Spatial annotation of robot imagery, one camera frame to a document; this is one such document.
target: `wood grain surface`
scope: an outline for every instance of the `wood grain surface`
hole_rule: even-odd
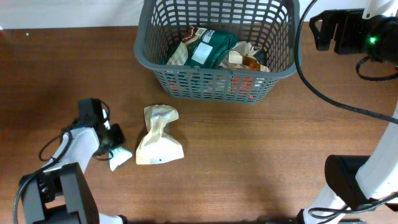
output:
[[[360,80],[354,68],[363,55],[316,51],[307,26],[303,71],[310,82],[338,101],[392,114],[398,82]],[[19,179],[43,165],[38,151],[77,116],[77,101],[84,98],[110,105],[111,121],[120,124],[131,151],[146,133],[146,106],[171,105],[180,114],[170,133],[185,158],[159,166],[131,159],[114,172],[107,162],[91,160],[86,170],[99,211],[132,222],[294,217],[325,185],[330,154],[370,155],[387,126],[325,103],[298,75],[281,80],[256,105],[172,98],[135,59],[136,34],[136,27],[1,33],[0,223],[12,222]],[[392,68],[366,66],[365,72],[383,75]],[[397,223],[386,207],[348,218]]]

